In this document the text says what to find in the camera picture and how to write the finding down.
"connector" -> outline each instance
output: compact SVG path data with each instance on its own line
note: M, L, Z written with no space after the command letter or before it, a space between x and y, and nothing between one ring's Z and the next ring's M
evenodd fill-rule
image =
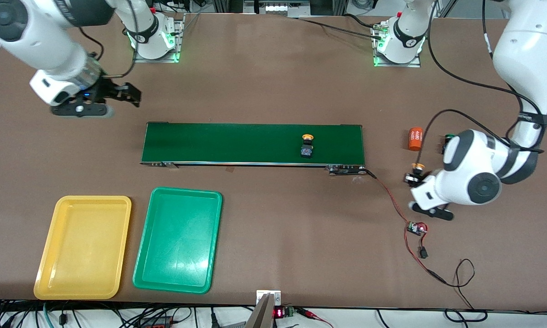
M219 321L217 320L217 315L215 312L211 313L211 328L221 328Z
M375 31L389 31L389 27L387 25L382 25L382 24L373 24L373 29Z
M425 247L419 248L419 258L420 259L426 259L428 257L428 251L426 251Z
M303 315L307 317L308 319L314 319L316 317L315 314L304 309L303 307L294 307L294 310L296 310L296 313L298 313L299 315Z
M59 316L59 324L61 326L65 326L65 324L68 322L68 318L67 318L67 315L64 314L64 313L61 313L61 315Z

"cable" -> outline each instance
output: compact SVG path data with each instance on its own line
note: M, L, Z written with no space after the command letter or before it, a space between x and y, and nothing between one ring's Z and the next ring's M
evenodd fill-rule
M434 11L436 9L436 6L434 6L432 8L432 16L434 14ZM472 84L472 85L476 85L478 87L485 87L487 89L493 89L493 90L497 90L497 91L502 91L502 92L505 92L505 93L509 93L511 95L514 95L516 97L518 97L519 99L522 99L526 102L528 102L531 106L533 106L533 108L535 109L535 112L539 115L542 115L541 113L541 110L539 109L539 107L537 106L537 104L535 104L531 99L528 99L527 97L521 95L520 93L516 92L511 86L509 86L511 88L511 90L508 90L508 89L503 89L502 87L495 87L495 86L492 86L492 85L487 85L487 84L484 84L484 83L479 83L479 82L474 82L474 81L470 81L468 79L465 79L463 77L459 77L458 75L455 75L454 73L448 71L446 68L444 68L444 66L442 66L442 64L440 64L440 62L438 61L438 59L436 58L436 55L434 54L433 52L433 49L432 49L432 38L431 38L431 31L432 31L432 21L433 20L430 20L429 23L428 23L428 31L426 32L426 39L428 40L428 49L429 49L429 53L432 57L432 60L434 61L434 63L438 66L438 68L440 68L444 73L446 73L447 75L450 75L451 77L454 77L455 79L457 80L460 80L462 82L465 82L465 83L468 83L468 84ZM483 19L483 28L484 28L484 31L486 29L486 22L485 20ZM508 135L508 133L514 128L514 126L516 125L516 123L511 127L509 128L509 130L507 131L507 133L505 135ZM541 125L541 135L543 135L544 131L545 131L545 126L544 125ZM508 143L506 141L503 141L502 139L498 138L499 141L501 141L503 144L507 145ZM532 147L520 147L519 146L519 150L520 151L529 151L529 152L536 152L536 153L543 153L543 150L541 149L537 149L535 147L538 146L540 142L540 138L538 138L537 142L532 146Z
M543 315L543 314L547 314L547 311L534 311L534 312L530 312L530 311L515 310L515 312L525 313L525 314L528 314L528 315Z
M132 5L132 2L130 0L126 0L126 2L128 2L129 8L132 11L132 17L134 18L134 27L136 27L136 33L139 33L140 29L138 28L138 18L136 17L136 11L134 10L134 6ZM136 44L134 48L134 53L132 54L132 64L130 64L126 73L119 74L119 75L104 75L103 77L107 79L121 79L122 77L126 77L126 75L128 75L132 71L132 69L134 69L134 65L136 64L136 55L138 54L138 45L139 45L138 40L134 40L134 41L136 41Z
M405 217L405 214L403 213L403 210L401 210L401 207L399 207L399 204L397 204L397 201L395 199L395 197L393 196L393 193L389 190L389 188L375 175L373 174L373 172L371 172L370 170L367 170L367 169L364 169L364 171L371 177L373 177L375 180L377 180L378 183L381 184L381 186L385 189L385 191L388 193L391 201L392 201L392 204L393 204L393 207L395 208L397 214L399 214L399 216L403 219L403 221L405 222L405 227L403 229L403 241L405 241L405 248L407 249L407 252L409 252L409 254L413 257L413 259L428 273L430 274L430 276L432 276L434 279L438 280L438 282L441 282L442 284L448 286L448 287L453 287L453 288L461 288L461 287L465 287L467 286L471 281L472 279L474 278L474 276L476 275L476 269L474 268L474 264L472 263L472 261L470 259L462 259L460 260L460 262L458 263L458 265L456 266L456 269L455 269L455 275L457 276L458 275L458 270L459 268L462 266L462 264L464 262L468 262L470 264L470 266L472 266L472 275L470 276L470 278L463 284L460 284L459 282L459 278L458 278L458 283L457 284L450 284L448 283L444 278L442 278L439 274L437 274L436 272L434 272L433 270L430 270L429 268L427 268L427 266L425 266L425 264L421 261L421 259L419 259L419 257L417 255L415 255L415 253L411 250L411 247L409 247L409 241L407 241L407 232L408 232L408 225L410 223L409 220L407 220L407 218Z
M431 16L433 16L434 14L434 11L436 10L436 6L434 6L432 8L432 14ZM444 68L444 66L442 66L442 64L440 64L440 62L438 61L438 59L436 59L436 56L435 54L433 53L433 49L432 49L432 43L431 43L431 29L432 29L432 21L433 19L430 19L429 21L429 24L428 24L428 31L426 33L426 39L428 40L428 49L429 49L429 53L431 54L432 56L432 60L436 63L436 65L442 69L442 71L444 71L444 73L446 73L447 75L450 75L451 77L454 77L455 79L458 79L462 82L465 82L465 83L469 83L469 84L472 84L472 85L476 85L478 87L485 87L485 88L488 88L488 89L493 89L493 90L497 90L497 91L502 91L502 92L506 92L506 93L510 93L511 95L515 95L515 96L518 96L520 98L522 98L524 101L528 102L529 104L531 104L531 106L533 106L535 108L535 111L537 112L537 114L541 114L541 110L539 109L539 107L530 99L528 99L527 97L517 93L517 92L513 92L513 91L510 91L510 90L507 90L507 89L503 89L502 87L495 87L494 85L488 85L488 84L484 84L484 83L479 83L479 82L474 82L474 81L470 81L468 79L465 79L463 77L459 77L458 75L455 75L454 73L448 71L446 68Z
M452 319L450 317L450 315L448 314L448 312L454 312L459 317L459 320L458 319ZM488 319L488 311L477 311L477 312L478 313L483 313L484 317L482 317L480 319L465 319L464 316L461 313L459 313L458 310L455 310L455 309L445 309L444 310L444 316L446 316L446 319L450 320L451 322L463 323L465 328L469 328L468 327L468 322L473 322L473 323L483 322L484 320Z
M390 328L390 327L385 323L385 320L382 318L381 311L379 311L379 309L377 309L377 314L379 315L379 319L381 320L382 325L385 326L385 328Z
M77 318L77 315L75 314L75 309L71 309L71 312L73 313L73 317L75 318L75 323L77 324L77 326L78 326L79 328L83 328L83 327L81 326L81 323L79 322L79 319Z
M49 313L46 311L46 302L42 304L42 315L45 316L45 320L49 325L49 328L55 328L55 326L53 326L53 322L51 322L51 318L49 318Z
M188 316L186 316L186 317L185 317L184 319L182 319L182 320L174 320L174 315L176 314L176 312L177 312L179 309L182 309L182 308L179 307L178 309L176 309L176 311L174 311L174 313L172 313L172 320L173 320L174 323L183 322L184 320L187 320L188 318L190 318L191 315L192 315L192 309L189 307L189 308L188 308L188 311L189 311L189 312L188 312Z
M313 20L308 20L308 19L299 19L299 18L294 18L294 19L297 19L297 20L299 20L299 21L307 21L308 23L313 23L313 24L320 25L320 26L323 26L323 27L328 27L329 29L333 29L333 30L336 30L336 31L341 31L341 32L344 32L344 33L351 33L352 35L358 35L358 36L369 37L369 38L371 38L371 39L376 39L376 40L380 40L380 39L381 39L380 36L367 35L367 34L365 34L365 33L360 33L360 32L355 32L355 31L350 31L350 30L345 30L345 29L341 29L340 27L336 27L336 26L332 26L332 25L328 25L328 24L324 24L324 23L319 23L318 21L313 21Z
M378 25L380 23L374 23L374 24L367 24L365 23L364 21L360 20L359 17L353 15L352 13L345 13L344 15L342 15L344 17L350 17L352 19L354 19L357 23L363 25L364 27L369 27L369 29L372 29L374 25Z
M184 31L186 31L186 29L188 29L188 27L189 27L194 21L196 21L196 19L198 18L199 14L200 14L201 12L203 12L206 8L209 8L209 7L207 6L207 7L205 7L205 8L199 8L199 11L196 12L196 15L195 15L195 16L192 18L192 20L191 20L191 21L182 29L182 32L180 32L180 33L184 33Z
M486 33L486 0L482 0L482 33L484 34L488 55L492 59L492 48L490 47L490 40L488 40L488 33Z
M494 139L497 139L500 143L502 143L503 145L507 146L507 147L511 147L511 144L507 142L507 140L504 140L502 139L501 137L499 137L496 133L492 132L490 129L488 129L486 126L484 126L482 123L480 123L479 121L477 121L475 118L472 118L470 115L464 113L464 112L461 112L460 110L455 110L455 109L445 109L445 110L440 110L440 112L437 112L434 116L432 116L432 118L430 119L430 121L428 122L428 125L426 126L425 130L423 131L423 139L422 139L422 142L421 142L421 148L419 149L419 152L418 152L418 155L417 155L417 159L416 159L416 163L420 163L419 160L421 158L421 155L422 155L422 151L423 151L423 144L425 143L425 139L426 139L426 136L428 135L428 131L429 131L429 128L432 126L432 123L434 123L434 121L436 120L436 118L438 118L438 116L442 115L443 113L446 113L446 112L453 112L453 113L456 113L456 114L459 114L461 116L464 116L465 118L469 119L470 121L472 121L472 123L478 125L478 127L480 127L481 129L483 129L484 131L486 131L486 133L490 134L492 137L494 137ZM520 147L520 150L521 151L530 151L530 152L536 152L536 153L539 153L539 154L542 154L544 151L542 149L533 149L533 148L525 148L525 147Z
M196 327L196 328L199 328L199 321L198 321L198 319L196 318L196 307L193 307L192 309L194 309L194 311L195 311L195 327Z
M103 46L103 44L101 44L101 42L97 41L96 39L94 39L93 37L85 33L82 27L79 27L79 31L84 37L86 37L87 39L90 39L92 42L96 43L99 46L100 48L99 55L95 58L95 60L99 61L103 57L103 52L105 51L105 47Z

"red wire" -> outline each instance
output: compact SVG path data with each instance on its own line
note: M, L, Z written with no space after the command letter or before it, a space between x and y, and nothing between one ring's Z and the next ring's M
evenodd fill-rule
M389 194L389 198L391 199L391 202L393 203L393 207L395 207L397 214L399 214L399 216L405 221L406 224L409 224L409 220L405 218L405 214L403 214L403 210L401 210L401 207L399 207L399 204L397 204L397 201L395 200L395 197L393 196L391 191L387 188L387 186L381 180L379 180L379 178L376 178L375 180L377 180L385 189L385 191Z
M324 319L320 319L319 316L316 316L316 317L314 318L314 320L322 321L322 322L326 323L328 326L331 326L332 328L334 328L334 326L332 326L332 324L331 324L330 322L328 322L328 321L326 321L326 320L324 320Z
M409 220L407 220L407 218L405 217L405 214L403 214L403 210L401 210L401 207L399 207L399 204L397 204L397 201L395 200L395 197L393 196L392 192L389 190L389 188L381 181L379 180L379 178L376 178L375 180L378 181L378 183L380 183L382 185L382 187L385 189L385 191L389 194L389 197L391 199L391 202L393 203L393 207L395 207L395 210L397 211L397 214L399 214L399 216L405 221L405 229L403 229L403 240L405 241L405 248L407 248L407 251L411 254L411 256L413 257L413 259L424 269L424 270L428 270L428 268L423 265L423 263L421 262L421 260L419 259L419 257L417 257L417 255L415 255L415 253L411 250L411 248L409 247L409 242L407 241L407 226L409 225ZM422 226L424 226L425 228L425 232L428 232L428 226L427 224L423 223L423 222L419 222L419 224L421 224ZM423 241L423 238L425 237L426 233L423 234L423 236L421 237L420 241Z

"yellow tray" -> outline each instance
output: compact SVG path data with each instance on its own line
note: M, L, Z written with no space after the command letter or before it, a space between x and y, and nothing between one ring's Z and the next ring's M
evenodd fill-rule
M132 202L125 196L65 196L55 206L34 295L109 299L117 293Z

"floor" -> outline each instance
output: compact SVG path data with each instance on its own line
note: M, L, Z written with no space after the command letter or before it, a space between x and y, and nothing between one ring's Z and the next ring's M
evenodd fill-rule
M382 325L378 317L378 313L374 309L310 309L320 318L332 324L306 319L303 316L295 315L290 318L278 319L276 321L279 328L289 328L298 325L299 328L417 328L417 327L433 327L433 328L459 328L461 323L455 323L445 318L443 312L440 311L403 311L383 309L380 311L385 323L388 326ZM138 315L141 311L122 310L122 316L129 319ZM72 316L70 311L66 311L68 315L67 328L114 328L121 326L120 319L107 310L81 310L76 311L77 319L81 326ZM211 327L211 309L209 307L199 307L195 314L184 320L188 315L188 309L183 308L174 315L175 320L183 320L181 323L176 323L173 327L178 328L199 328ZM59 325L59 315L57 311L49 314L51 321L55 327ZM245 322L251 312L242 307L216 307L215 315L222 328L228 325ZM473 313L463 313L465 319L479 319L484 315L475 315ZM20 322L22 315L17 316L13 322L13 327ZM458 319L458 316L451 313L452 319ZM4 323L7 320L5 316L2 320ZM42 313L38 313L38 327L46 328L48 324ZM478 328L531 328L543 327L547 328L547 315L530 315L530 314L509 314L509 313L490 313L488 318L479 323L468 323L469 326ZM36 328L36 320L34 314L28 315L21 325L21 328Z

